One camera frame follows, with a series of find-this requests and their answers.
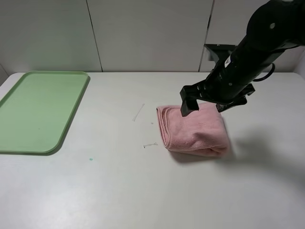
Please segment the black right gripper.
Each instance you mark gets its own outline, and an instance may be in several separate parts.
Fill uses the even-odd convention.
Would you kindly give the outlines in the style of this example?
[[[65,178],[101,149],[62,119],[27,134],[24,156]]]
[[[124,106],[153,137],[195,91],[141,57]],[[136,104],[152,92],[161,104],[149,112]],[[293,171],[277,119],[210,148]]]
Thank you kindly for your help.
[[[213,69],[205,80],[181,89],[182,117],[199,110],[198,97],[215,103],[219,113],[247,104],[245,97],[255,92],[252,80],[252,76],[240,73],[236,69]]]

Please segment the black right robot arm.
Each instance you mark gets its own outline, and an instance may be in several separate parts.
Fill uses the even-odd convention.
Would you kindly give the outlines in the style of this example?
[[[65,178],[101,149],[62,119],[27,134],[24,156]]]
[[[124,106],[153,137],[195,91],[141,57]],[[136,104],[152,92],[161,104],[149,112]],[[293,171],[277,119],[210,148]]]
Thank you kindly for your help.
[[[182,116],[198,111],[199,100],[215,104],[220,113],[245,105],[255,92],[252,82],[267,79],[280,55],[304,44],[305,2],[268,1],[253,13],[237,46],[205,44],[215,67],[205,80],[181,89]]]

